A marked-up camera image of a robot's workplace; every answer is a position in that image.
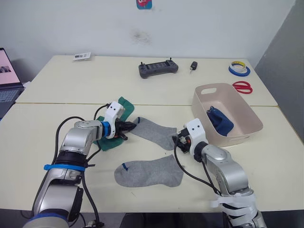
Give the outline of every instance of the sticker on wall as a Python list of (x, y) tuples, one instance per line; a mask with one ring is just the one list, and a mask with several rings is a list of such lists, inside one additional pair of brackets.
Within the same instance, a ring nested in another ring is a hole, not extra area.
[(140, 10), (149, 10), (152, 8), (152, 0), (136, 0), (136, 5)]

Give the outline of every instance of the white wall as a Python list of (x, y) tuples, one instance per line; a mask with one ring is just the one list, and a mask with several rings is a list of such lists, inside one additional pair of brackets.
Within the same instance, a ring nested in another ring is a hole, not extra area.
[(31, 79), (55, 54), (259, 62), (295, 0), (0, 0), (0, 46)]

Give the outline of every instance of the blue cloth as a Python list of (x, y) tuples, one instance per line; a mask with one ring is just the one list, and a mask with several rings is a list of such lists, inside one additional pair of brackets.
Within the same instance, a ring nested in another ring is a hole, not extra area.
[(227, 136), (234, 127), (234, 124), (219, 109), (213, 106), (210, 106), (207, 115), (215, 130), (223, 136)]

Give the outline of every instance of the blue tape band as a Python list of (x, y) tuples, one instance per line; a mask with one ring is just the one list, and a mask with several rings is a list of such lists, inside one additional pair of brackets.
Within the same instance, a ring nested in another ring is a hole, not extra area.
[(246, 67), (246, 70), (247, 70), (246, 73), (236, 72), (233, 69), (231, 69), (231, 67), (229, 67), (228, 69), (229, 69), (230, 73), (232, 73), (232, 74), (234, 74), (236, 76), (240, 76), (240, 77), (245, 77), (245, 76), (248, 76), (250, 74), (250, 69), (248, 67)]
[(104, 137), (107, 137), (110, 135), (109, 128), (110, 124), (109, 122), (101, 122), (101, 124), (104, 126)]
[(36, 216), (32, 217), (28, 222), (32, 221), (32, 220), (35, 220), (35, 219), (39, 219), (39, 218), (44, 218), (44, 217), (57, 217), (57, 218), (61, 218), (63, 219), (64, 221), (67, 222), (67, 219), (62, 216), (62, 215), (59, 215), (59, 214), (56, 214), (56, 213), (42, 213), (42, 214), (37, 214)]
[(44, 170), (50, 170), (52, 168), (62, 168), (62, 169), (71, 169), (78, 171), (85, 171), (85, 167), (77, 166), (77, 165), (64, 165), (64, 164), (56, 164), (56, 165), (45, 165), (43, 167)]
[(122, 165), (123, 165), (124, 169), (128, 171), (128, 168), (126, 167), (126, 165), (124, 163)]

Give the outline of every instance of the gray sock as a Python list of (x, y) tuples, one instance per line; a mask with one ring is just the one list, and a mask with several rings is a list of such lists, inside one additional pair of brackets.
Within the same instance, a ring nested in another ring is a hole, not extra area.
[(116, 182), (124, 187), (145, 187), (164, 184), (177, 187), (181, 184), (183, 171), (173, 155), (153, 161), (129, 161), (114, 172)]
[(165, 150), (173, 150), (172, 136), (176, 135), (176, 128), (163, 127), (143, 117), (137, 117), (133, 123), (137, 126), (130, 131), (131, 133), (159, 144)]

